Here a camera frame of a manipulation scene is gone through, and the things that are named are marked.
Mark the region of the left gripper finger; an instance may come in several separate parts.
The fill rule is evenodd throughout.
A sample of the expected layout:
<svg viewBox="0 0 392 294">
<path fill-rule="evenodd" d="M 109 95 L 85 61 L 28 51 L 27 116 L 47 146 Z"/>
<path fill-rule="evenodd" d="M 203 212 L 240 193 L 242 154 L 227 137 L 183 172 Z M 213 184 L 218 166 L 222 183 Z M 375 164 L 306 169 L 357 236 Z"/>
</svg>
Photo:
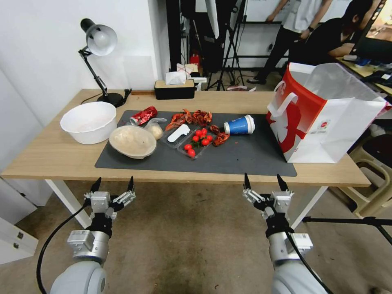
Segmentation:
<svg viewBox="0 0 392 294">
<path fill-rule="evenodd" d="M 127 186 L 127 191 L 119 196 L 116 196 L 111 202 L 111 207 L 115 212 L 118 212 L 133 202 L 135 198 L 136 193 L 134 191 L 134 178 L 131 177 Z"/>
<path fill-rule="evenodd" d="M 101 185 L 101 180 L 102 180 L 102 178 L 99 177 L 99 178 L 93 183 L 93 185 L 91 186 L 90 191 L 84 194 L 84 198 L 85 198 L 85 199 L 91 198 L 95 192 L 98 192 L 98 191 L 99 191 L 99 188 L 100 188 L 100 185 Z"/>
</svg>

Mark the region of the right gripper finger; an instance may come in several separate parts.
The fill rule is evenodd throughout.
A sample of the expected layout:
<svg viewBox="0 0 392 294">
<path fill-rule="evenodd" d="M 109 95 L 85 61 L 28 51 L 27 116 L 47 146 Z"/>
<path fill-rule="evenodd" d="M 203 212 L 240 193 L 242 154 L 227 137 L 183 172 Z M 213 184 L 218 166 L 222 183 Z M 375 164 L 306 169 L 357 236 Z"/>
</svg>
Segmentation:
<svg viewBox="0 0 392 294">
<path fill-rule="evenodd" d="M 257 209 L 265 209 L 267 204 L 267 199 L 262 194 L 258 194 L 251 189 L 250 180 L 248 174 L 244 173 L 244 184 L 243 184 L 243 197 L 246 198 Z"/>
<path fill-rule="evenodd" d="M 278 192 L 279 199 L 291 199 L 294 195 L 294 192 L 289 189 L 287 183 L 282 179 L 282 177 L 277 174 L 277 181 L 280 187 L 280 191 Z"/>
</svg>

